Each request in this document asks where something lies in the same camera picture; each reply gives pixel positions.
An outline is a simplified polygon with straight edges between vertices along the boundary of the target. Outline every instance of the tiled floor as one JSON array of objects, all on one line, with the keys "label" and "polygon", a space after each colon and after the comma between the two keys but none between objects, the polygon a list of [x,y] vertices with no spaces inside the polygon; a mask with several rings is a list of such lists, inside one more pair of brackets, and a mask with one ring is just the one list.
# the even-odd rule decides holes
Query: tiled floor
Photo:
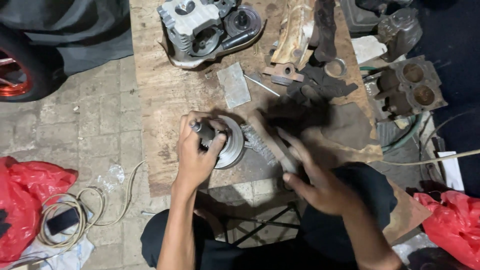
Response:
[{"label": "tiled floor", "polygon": [[[144,159],[140,115],[133,57],[110,61],[71,76],[61,89],[43,100],[0,104],[0,156],[47,161],[78,170],[79,178],[69,190],[73,194],[99,175],[106,175],[112,164],[120,164],[128,179],[134,166]],[[116,219],[123,207],[123,192],[117,189],[108,194],[102,221]],[[295,199],[294,194],[281,192],[275,180],[214,188],[208,193],[220,202],[239,206],[233,210],[235,215],[262,219],[277,214],[286,202]],[[96,197],[86,194],[83,201],[93,212],[97,209]],[[149,216],[140,211],[159,212],[169,206],[169,196],[150,198],[146,166],[141,166],[124,219],[88,232],[88,239],[96,247],[82,269],[147,269],[140,235]],[[298,222],[293,212],[279,221]],[[255,228],[249,222],[231,226],[235,229],[229,231],[230,242]],[[263,245],[295,234],[296,230],[268,226],[241,246]]]}]

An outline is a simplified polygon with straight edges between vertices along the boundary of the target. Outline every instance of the orange rim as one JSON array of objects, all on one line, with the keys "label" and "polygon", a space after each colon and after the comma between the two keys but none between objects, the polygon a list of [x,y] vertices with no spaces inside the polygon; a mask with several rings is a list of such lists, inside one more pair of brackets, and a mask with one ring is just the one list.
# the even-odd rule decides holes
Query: orange rim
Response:
[{"label": "orange rim", "polygon": [[[24,74],[24,79],[12,79],[11,74]],[[26,69],[8,54],[0,51],[0,97],[23,95],[32,89]]]}]

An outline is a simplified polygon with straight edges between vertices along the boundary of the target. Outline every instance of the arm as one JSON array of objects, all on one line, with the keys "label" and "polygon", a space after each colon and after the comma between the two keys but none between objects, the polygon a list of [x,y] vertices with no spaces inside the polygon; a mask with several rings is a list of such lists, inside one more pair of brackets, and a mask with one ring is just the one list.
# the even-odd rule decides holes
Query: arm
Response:
[{"label": "arm", "polygon": [[312,185],[291,173],[284,174],[284,181],[317,210],[342,216],[358,267],[361,270],[400,269],[402,261],[360,197],[329,170],[316,165],[300,140],[281,130],[279,134],[292,145],[292,152],[302,161]]},{"label": "arm", "polygon": [[198,186],[211,174],[226,137],[215,137],[208,151],[199,149],[200,138],[192,132],[188,122],[209,117],[192,111],[180,119],[180,137],[177,142],[179,172],[172,184],[171,207],[158,257],[157,270],[193,270],[195,243],[193,241],[193,205]]}]

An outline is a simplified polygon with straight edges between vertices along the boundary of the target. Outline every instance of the metal stand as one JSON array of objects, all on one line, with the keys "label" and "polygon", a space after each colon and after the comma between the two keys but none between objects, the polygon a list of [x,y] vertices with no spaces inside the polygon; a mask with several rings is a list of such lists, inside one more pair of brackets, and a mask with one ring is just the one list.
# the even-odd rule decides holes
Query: metal stand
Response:
[{"label": "metal stand", "polygon": [[220,218],[220,222],[222,223],[223,226],[223,231],[225,234],[225,242],[228,243],[228,230],[227,230],[227,224],[230,220],[240,220],[240,221],[249,221],[253,223],[260,224],[257,228],[249,232],[248,234],[244,235],[242,238],[238,239],[237,241],[233,242],[233,245],[239,245],[243,241],[247,240],[248,238],[252,237],[254,234],[256,234],[258,231],[261,229],[265,228],[267,225],[272,225],[272,226],[278,226],[278,227],[285,227],[285,228],[292,228],[292,229],[300,229],[300,225],[296,224],[290,224],[290,223],[283,223],[283,222],[276,222],[275,220],[281,217],[283,214],[287,213],[289,210],[293,209],[295,211],[295,214],[297,215],[297,218],[301,220],[300,212],[297,208],[297,205],[295,202],[288,202],[287,203],[287,208],[273,216],[271,219],[264,221],[264,220],[257,220],[257,219],[248,219],[248,218],[240,218],[240,217],[233,217],[233,216],[222,216]]}]

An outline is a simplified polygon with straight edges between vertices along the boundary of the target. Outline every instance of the wooden workbench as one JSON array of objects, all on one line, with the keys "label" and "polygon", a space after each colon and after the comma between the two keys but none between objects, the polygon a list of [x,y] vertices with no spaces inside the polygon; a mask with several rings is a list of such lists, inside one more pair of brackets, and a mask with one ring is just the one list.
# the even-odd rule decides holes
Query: wooden workbench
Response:
[{"label": "wooden workbench", "polygon": [[[240,62],[246,73],[261,71],[265,67],[264,56],[273,48],[272,44],[279,37],[280,21],[285,6],[285,0],[258,1],[253,4],[248,1],[243,2],[243,4],[252,5],[263,19],[268,19],[265,30],[257,41],[260,48],[257,55],[253,54],[253,48],[250,47],[227,55],[214,63],[204,63],[194,70],[183,70],[170,64],[159,44],[163,34],[156,8],[161,3],[163,0],[130,0],[133,51],[142,107],[143,139],[151,196],[170,193],[170,186],[178,168],[175,144],[179,136],[181,115],[191,110],[217,109],[245,119],[248,111],[262,108],[265,101],[275,97],[260,86],[248,82],[252,101],[228,110],[216,72],[235,62]],[[356,102],[374,127],[372,110],[367,100],[345,18],[339,6],[335,7],[335,22],[337,54],[348,66],[348,73],[343,78],[347,84],[356,83],[359,88],[347,97],[333,99],[332,103]],[[209,72],[213,72],[214,77],[207,79],[205,74]],[[277,93],[286,92],[286,87],[272,84],[267,76],[264,77],[263,83]],[[327,141],[319,131],[315,130],[310,130],[305,137],[310,143],[324,147],[337,156],[338,160],[331,166],[345,161],[369,162],[382,159],[379,145],[368,145],[362,150],[355,150]],[[376,138],[375,128],[372,128],[371,138]],[[245,157],[235,167],[224,171],[215,170],[208,186],[218,187],[280,175],[281,171],[278,168],[265,169],[263,164],[258,162],[257,157],[254,152],[246,152]]]}]

